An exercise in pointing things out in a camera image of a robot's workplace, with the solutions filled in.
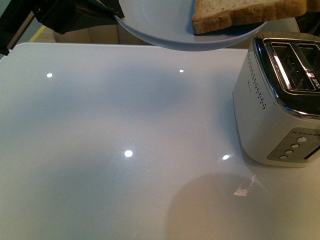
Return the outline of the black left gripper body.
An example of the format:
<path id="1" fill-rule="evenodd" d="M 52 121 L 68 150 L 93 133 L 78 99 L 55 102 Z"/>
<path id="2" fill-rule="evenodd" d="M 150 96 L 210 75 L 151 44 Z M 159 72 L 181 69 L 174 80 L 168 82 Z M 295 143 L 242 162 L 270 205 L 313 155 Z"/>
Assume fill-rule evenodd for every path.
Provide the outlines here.
<path id="1" fill-rule="evenodd" d="M 34 0 L 33 13 L 38 22 L 61 35 L 117 23 L 116 15 L 96 0 Z"/>

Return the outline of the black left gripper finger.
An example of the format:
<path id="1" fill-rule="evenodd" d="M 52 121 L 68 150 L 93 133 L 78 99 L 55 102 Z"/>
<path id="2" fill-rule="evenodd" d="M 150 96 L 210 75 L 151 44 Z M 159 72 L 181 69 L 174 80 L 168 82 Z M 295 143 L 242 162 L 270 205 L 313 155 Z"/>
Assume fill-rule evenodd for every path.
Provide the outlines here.
<path id="1" fill-rule="evenodd" d="M 123 19 L 125 17 L 119 0 L 96 0 L 96 2 L 118 18 Z"/>

